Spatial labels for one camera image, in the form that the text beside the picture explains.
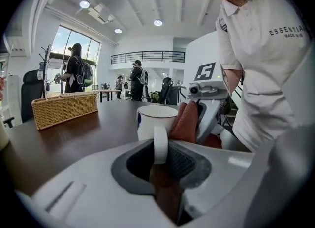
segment white polo shirt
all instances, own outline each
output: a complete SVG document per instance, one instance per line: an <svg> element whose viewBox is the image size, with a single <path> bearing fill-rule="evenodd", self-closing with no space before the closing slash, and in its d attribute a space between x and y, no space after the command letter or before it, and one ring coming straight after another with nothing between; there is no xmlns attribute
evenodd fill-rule
<svg viewBox="0 0 315 228"><path fill-rule="evenodd" d="M296 126L281 86L304 58L309 35L287 0L248 0L242 7L223 0L216 27L222 67L245 77L233 132L255 152Z"/></svg>

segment large window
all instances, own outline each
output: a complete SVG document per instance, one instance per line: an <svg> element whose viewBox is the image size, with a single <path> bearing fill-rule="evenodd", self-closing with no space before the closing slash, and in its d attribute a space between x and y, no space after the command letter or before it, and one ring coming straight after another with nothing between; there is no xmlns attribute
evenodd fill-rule
<svg viewBox="0 0 315 228"><path fill-rule="evenodd" d="M62 26L59 26L56 33L52 51L50 57L60 60L60 65L56 63L48 66L47 76L49 80L53 80L54 76L57 73L61 73L62 61L67 63L71 52L68 50L68 47L72 47L75 43L80 43L82 46L82 58L87 60L87 62L92 66L93 70L93 84L97 84L97 73L96 73L96 63L98 57L98 51L100 43L93 40L92 38L85 36L81 33L78 33L72 29L68 29ZM51 96L55 96L60 93L60 85L51 84Z"/></svg>

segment dark wooden tabletop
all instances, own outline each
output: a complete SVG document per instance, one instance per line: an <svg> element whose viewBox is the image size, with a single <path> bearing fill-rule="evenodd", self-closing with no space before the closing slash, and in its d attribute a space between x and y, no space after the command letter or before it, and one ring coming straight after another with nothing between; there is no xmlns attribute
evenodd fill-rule
<svg viewBox="0 0 315 228"><path fill-rule="evenodd" d="M148 104L116 100L98 104L96 113L42 131L34 120L11 128L10 143L0 157L13 185L31 196L82 157L138 141L136 110Z"/></svg>

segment air conditioner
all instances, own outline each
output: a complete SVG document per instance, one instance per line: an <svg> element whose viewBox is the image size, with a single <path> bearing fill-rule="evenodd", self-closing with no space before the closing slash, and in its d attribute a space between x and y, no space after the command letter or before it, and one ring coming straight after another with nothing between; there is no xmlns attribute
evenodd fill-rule
<svg viewBox="0 0 315 228"><path fill-rule="evenodd" d="M89 14L102 24L106 24L115 19L106 7L97 5L95 8L89 8Z"/></svg>

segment f logo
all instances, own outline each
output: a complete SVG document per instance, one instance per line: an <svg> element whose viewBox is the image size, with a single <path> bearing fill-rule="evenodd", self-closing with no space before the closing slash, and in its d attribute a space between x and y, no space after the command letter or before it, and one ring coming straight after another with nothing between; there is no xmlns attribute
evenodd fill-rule
<svg viewBox="0 0 315 228"><path fill-rule="evenodd" d="M195 81L199 80L210 80L212 78L213 70L215 69L216 63L199 66Z"/></svg>

